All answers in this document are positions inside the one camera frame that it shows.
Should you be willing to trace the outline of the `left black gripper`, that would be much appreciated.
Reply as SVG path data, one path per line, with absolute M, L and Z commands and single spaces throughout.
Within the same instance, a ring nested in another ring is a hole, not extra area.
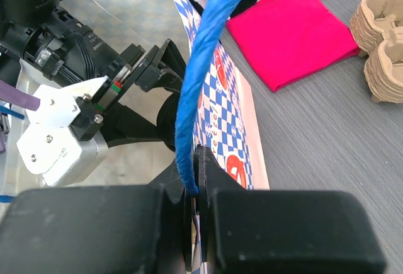
M 118 54 L 90 28 L 61 35 L 41 28 L 37 31 L 37 67 L 63 87 L 107 78 L 93 97 L 76 99 L 84 111 L 72 123 L 79 139 L 91 139 L 101 132 L 108 147 L 163 142 L 175 151 L 174 122 L 186 64 L 171 40 L 149 52 L 131 44 Z M 156 124 L 119 102 L 133 85 L 144 92 L 163 88 L 171 93 L 157 114 Z

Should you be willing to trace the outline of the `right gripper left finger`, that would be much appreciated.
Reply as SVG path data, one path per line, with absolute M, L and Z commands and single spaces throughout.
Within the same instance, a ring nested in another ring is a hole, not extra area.
M 191 249 L 174 164 L 146 185 L 27 190 L 1 221 L 2 273 L 187 273 Z

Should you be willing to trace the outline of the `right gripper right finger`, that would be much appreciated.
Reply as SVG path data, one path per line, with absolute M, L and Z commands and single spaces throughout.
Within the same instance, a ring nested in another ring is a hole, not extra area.
M 384 273 L 386 257 L 350 193 L 246 190 L 196 148 L 201 258 L 209 273 Z

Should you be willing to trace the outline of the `cardboard cup carrier tray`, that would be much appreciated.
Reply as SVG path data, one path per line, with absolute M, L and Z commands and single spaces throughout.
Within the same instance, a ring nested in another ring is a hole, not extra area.
M 361 0 L 349 29 L 376 103 L 402 103 L 402 0 Z

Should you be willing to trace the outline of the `checkered paper takeout bag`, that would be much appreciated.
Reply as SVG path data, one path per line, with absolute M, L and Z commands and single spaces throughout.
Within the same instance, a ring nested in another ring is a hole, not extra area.
M 220 42 L 213 42 L 207 52 L 199 51 L 199 31 L 203 29 L 203 22 L 190 1 L 173 0 L 173 2 L 183 22 L 191 50 L 191 59 L 185 62 L 186 68 L 175 122 L 181 122 L 183 119 L 183 114 L 187 109 L 186 98 L 196 101 L 196 105 L 189 109 L 191 130 L 190 134 L 184 137 L 186 148 L 191 152 L 191 159 L 180 164 L 172 164 L 176 166 L 184 191 L 190 198 L 191 228 L 200 228 L 200 215 L 197 205 L 199 186 L 194 168 L 197 147 L 210 148 L 219 166 L 233 180 L 246 190 L 257 190 L 257 183 L 253 176 L 258 170 L 251 155 L 251 131 L 253 128 L 244 124 L 244 118 L 254 110 L 254 105 L 242 103 L 241 98 L 244 96 L 244 92 L 238 85 L 240 72 Z M 9 142 L 10 148 L 16 149 L 14 158 L 20 161 L 25 168 L 16 142 L 29 124 L 26 111 L 36 111 L 40 106 L 40 100 L 33 94 L 43 84 L 62 88 L 55 82 L 46 79 L 37 69 L 29 67 L 27 62 L 24 62 L 20 69 L 20 76 L 26 77 L 29 73 L 42 76 L 44 82 L 39 83 L 34 89 L 14 88 L 7 84 L 1 85 L 1 98 L 12 106 L 25 111 L 22 130 L 18 134 L 13 134 Z M 170 92 L 163 88 L 154 88 L 144 92 L 133 85 L 120 98 L 120 103 L 131 108 L 151 123 L 156 123 L 157 114 L 169 96 Z M 37 181 L 32 189 L 80 187 L 79 183 L 81 182 L 67 186 L 49 187 L 43 184 L 41 176 L 32 175 Z

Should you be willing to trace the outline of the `pink folded cloth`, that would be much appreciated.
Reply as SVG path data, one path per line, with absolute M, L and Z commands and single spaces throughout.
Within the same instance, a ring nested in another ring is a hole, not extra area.
M 349 28 L 321 0 L 260 0 L 227 29 L 273 92 L 359 51 Z

